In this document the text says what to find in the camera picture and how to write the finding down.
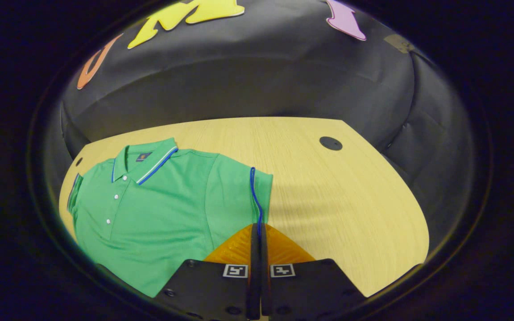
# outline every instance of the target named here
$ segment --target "light wood surface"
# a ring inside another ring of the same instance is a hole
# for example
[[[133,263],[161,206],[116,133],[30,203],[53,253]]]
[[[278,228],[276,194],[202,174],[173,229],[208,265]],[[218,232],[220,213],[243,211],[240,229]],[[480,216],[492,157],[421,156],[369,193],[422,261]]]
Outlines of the light wood surface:
[[[323,147],[322,136],[336,138],[343,148]],[[128,144],[171,137],[178,148],[217,152],[272,173],[269,224],[314,258],[334,259],[365,296],[426,258],[426,220],[401,177],[345,122],[319,118],[202,120],[88,144],[69,168],[59,199],[61,218],[73,238],[66,201],[75,175],[114,158]]]

